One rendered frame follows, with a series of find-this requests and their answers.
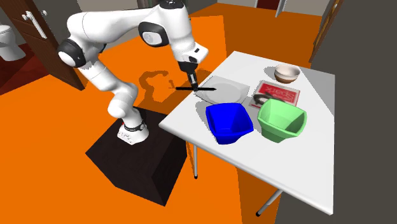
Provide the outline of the grey square plate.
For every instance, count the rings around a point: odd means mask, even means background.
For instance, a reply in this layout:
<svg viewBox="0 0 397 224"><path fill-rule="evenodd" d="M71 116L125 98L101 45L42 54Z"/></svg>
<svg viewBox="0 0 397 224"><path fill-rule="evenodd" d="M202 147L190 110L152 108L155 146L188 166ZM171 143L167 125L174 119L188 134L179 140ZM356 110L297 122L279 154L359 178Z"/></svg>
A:
<svg viewBox="0 0 397 224"><path fill-rule="evenodd" d="M247 96L249 86L219 76L212 76L201 87L215 90L199 90L195 95L211 104L242 103Z"/></svg>

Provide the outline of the blue square bowl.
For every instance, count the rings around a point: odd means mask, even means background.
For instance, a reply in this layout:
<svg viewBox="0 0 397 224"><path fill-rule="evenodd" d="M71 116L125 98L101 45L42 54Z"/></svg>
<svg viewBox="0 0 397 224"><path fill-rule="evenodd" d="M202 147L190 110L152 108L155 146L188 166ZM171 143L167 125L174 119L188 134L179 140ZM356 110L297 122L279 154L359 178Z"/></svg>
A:
<svg viewBox="0 0 397 224"><path fill-rule="evenodd" d="M209 129L218 144L232 144L253 131L253 123L240 103L207 106L205 115Z"/></svg>

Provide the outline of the red magazine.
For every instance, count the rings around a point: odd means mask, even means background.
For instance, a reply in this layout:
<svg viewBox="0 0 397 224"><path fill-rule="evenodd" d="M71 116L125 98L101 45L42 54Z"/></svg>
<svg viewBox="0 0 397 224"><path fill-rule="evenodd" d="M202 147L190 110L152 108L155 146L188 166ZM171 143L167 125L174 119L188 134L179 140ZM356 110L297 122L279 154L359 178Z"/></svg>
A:
<svg viewBox="0 0 397 224"><path fill-rule="evenodd" d="M296 106L299 95L299 90L262 80L254 91L249 105L254 108L261 108L267 100L277 99Z"/></svg>

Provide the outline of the brown and white round bowl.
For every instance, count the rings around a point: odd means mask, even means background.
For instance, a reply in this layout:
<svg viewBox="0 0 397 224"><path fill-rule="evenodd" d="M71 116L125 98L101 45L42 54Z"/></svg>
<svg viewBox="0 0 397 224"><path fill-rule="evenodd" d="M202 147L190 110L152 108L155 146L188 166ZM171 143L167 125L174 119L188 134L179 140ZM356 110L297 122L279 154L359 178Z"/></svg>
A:
<svg viewBox="0 0 397 224"><path fill-rule="evenodd" d="M301 70L294 65L279 64L275 67L274 75L278 82L291 83L301 74Z"/></svg>

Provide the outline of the green square bowl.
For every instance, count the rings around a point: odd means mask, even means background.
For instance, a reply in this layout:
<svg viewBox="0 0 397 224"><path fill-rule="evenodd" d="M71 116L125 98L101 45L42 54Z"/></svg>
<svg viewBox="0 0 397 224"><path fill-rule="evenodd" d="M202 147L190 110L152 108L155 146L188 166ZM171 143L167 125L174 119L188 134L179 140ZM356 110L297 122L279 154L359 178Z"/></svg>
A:
<svg viewBox="0 0 397 224"><path fill-rule="evenodd" d="M302 133L307 123L307 113L294 105L269 99L261 106L257 120L262 136L280 143Z"/></svg>

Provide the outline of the dark robot stand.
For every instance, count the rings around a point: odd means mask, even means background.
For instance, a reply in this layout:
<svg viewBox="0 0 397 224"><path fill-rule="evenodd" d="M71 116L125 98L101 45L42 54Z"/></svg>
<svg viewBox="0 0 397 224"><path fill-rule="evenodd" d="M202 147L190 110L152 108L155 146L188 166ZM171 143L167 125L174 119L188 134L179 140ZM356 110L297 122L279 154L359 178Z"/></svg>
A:
<svg viewBox="0 0 397 224"><path fill-rule="evenodd" d="M186 141L159 127L165 114L138 110L147 139L134 145L122 141L116 136L122 127L118 119L86 155L117 188L165 206L187 158Z"/></svg>

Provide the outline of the white table with metal legs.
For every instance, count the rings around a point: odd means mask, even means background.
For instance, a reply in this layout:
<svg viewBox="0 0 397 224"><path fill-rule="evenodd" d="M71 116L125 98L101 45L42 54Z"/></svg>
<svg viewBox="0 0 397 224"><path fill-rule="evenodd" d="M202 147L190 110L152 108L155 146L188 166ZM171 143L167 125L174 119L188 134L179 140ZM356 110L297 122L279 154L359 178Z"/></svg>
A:
<svg viewBox="0 0 397 224"><path fill-rule="evenodd" d="M233 52L212 75L250 87L243 103L254 131L236 143L220 145L208 127L207 103L190 93L159 124L160 128L246 171L291 196L333 214L334 116L301 70L288 86L300 91L297 106L307 113L307 123L298 137L274 143L261 135L258 110L249 106L262 80L271 81L264 69L278 61Z"/></svg>

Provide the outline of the light brown wooden door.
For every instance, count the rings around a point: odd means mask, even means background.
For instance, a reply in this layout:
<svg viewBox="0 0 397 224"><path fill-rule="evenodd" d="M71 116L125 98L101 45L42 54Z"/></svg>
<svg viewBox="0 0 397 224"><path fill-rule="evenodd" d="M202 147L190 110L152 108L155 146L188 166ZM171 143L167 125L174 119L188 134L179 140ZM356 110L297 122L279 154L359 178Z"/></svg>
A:
<svg viewBox="0 0 397 224"><path fill-rule="evenodd" d="M314 60L314 57L318 52L319 47L321 46L321 43L323 42L328 30L330 29L343 2L344 0L330 0L324 12L323 21L321 22L319 32L313 42L312 54L309 59L310 63L312 63L312 61Z"/></svg>

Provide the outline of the white toilet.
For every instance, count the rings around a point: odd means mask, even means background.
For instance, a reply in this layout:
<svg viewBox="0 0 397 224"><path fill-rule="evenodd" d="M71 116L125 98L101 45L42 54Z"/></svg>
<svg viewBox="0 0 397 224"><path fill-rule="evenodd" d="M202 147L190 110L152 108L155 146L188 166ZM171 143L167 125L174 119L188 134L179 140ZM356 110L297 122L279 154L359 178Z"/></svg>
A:
<svg viewBox="0 0 397 224"><path fill-rule="evenodd" d="M15 33L8 25L0 25L0 57L5 61L25 57L25 52L17 45Z"/></svg>

